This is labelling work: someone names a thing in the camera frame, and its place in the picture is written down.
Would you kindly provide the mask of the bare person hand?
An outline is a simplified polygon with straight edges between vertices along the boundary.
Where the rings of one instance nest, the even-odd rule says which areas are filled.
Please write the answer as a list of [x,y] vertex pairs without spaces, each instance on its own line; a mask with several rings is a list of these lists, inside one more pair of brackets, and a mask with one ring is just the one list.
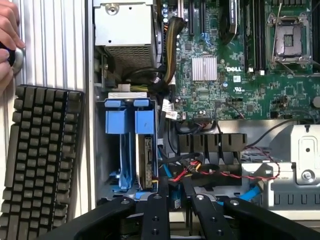
[[13,79],[14,71],[9,63],[9,50],[17,47],[24,48],[25,43],[18,34],[20,24],[19,9],[9,0],[0,1],[0,42],[6,49],[0,49],[0,95],[2,96],[7,86]]

